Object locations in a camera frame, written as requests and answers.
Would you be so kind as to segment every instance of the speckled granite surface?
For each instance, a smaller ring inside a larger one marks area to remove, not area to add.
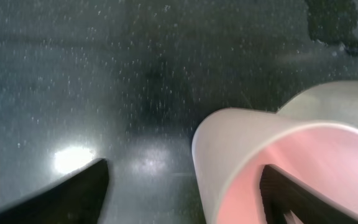
[[[107,157],[103,223],[204,223],[205,116],[358,80],[358,1],[327,4],[0,0],[0,207]]]

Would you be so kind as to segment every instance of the granite countertop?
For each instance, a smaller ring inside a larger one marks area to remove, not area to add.
[[[358,1],[0,0],[0,207],[105,157],[101,223],[204,223],[199,123],[334,80]]]

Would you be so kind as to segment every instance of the dark table surface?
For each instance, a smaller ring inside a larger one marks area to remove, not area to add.
[[[358,1],[0,0],[0,207],[106,157],[103,223],[204,223],[203,118],[334,80],[358,80]]]

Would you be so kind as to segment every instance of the blurry black object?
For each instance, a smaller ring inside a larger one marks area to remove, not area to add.
[[[286,224],[285,217],[291,213],[304,224],[358,223],[356,215],[332,207],[295,181],[294,177],[273,165],[264,167],[259,187],[268,224]]]
[[[353,0],[305,0],[310,39],[327,45],[343,44],[346,53],[358,56],[358,12]]]
[[[101,159],[58,186],[0,212],[6,223],[97,223],[109,185]]]

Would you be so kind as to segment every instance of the pink cup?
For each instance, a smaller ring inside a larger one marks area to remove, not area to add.
[[[358,215],[358,129],[251,110],[221,110],[193,140],[207,223],[266,223],[259,193],[263,165],[275,164],[333,206]]]

